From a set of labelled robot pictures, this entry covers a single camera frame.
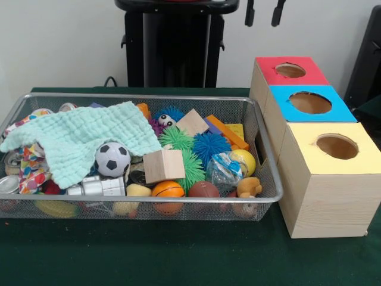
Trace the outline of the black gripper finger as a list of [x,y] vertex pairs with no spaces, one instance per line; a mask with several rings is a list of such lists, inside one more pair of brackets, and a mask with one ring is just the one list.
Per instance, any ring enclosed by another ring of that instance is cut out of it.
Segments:
[[273,16],[271,19],[271,26],[272,27],[277,27],[280,24],[284,5],[285,5],[285,0],[278,0],[277,1],[277,5],[274,8]]
[[245,26],[252,26],[254,22],[254,0],[247,0]]

